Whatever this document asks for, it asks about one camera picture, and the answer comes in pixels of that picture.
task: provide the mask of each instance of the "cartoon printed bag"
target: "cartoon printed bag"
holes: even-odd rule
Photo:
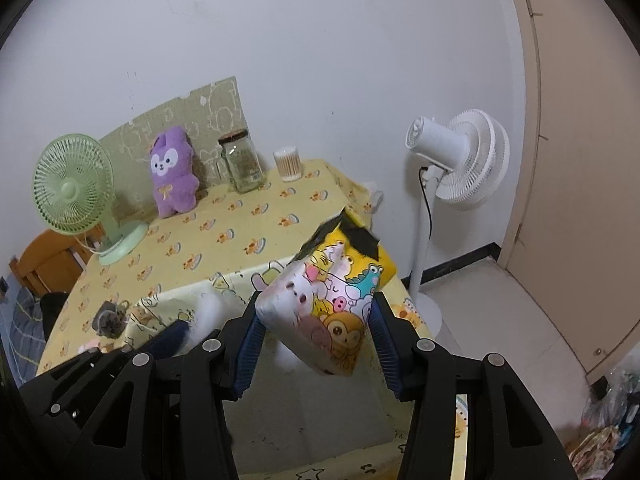
[[[373,293],[395,273],[377,238],[343,209],[316,230],[260,294],[255,310],[263,325],[309,367],[349,376]]]

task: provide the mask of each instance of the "glass jar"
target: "glass jar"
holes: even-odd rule
[[[222,146],[222,158],[228,167],[231,183],[238,193],[249,192],[266,182],[248,130],[223,135],[218,143]]]

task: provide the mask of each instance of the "purple plush toy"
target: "purple plush toy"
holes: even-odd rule
[[[193,148],[181,126],[158,135],[151,149],[151,180],[160,218],[196,207],[200,181],[191,172]]]

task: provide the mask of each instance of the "yellow bow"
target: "yellow bow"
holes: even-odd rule
[[[166,200],[169,196],[169,193],[173,190],[173,184],[167,184],[166,186],[162,186],[158,188],[158,193],[162,193],[162,200]]]

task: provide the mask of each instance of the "cotton swab container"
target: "cotton swab container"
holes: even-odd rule
[[[293,182],[302,178],[302,163],[295,146],[287,146],[273,152],[273,158],[283,182]]]

